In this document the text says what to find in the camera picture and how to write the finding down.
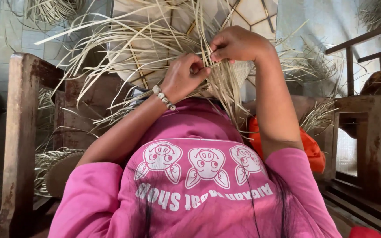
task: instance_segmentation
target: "orange bag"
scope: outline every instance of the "orange bag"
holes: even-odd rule
[[[249,131],[257,132],[259,131],[257,117],[251,118],[249,121]],[[305,153],[308,156],[308,161],[310,163],[311,171],[317,173],[323,173],[325,167],[325,156],[321,152],[320,147],[313,138],[311,138],[302,128],[299,128],[301,133],[302,144],[304,145]],[[251,145],[261,157],[262,160],[262,147],[261,147],[261,137],[260,133],[250,133],[249,138],[252,138]]]

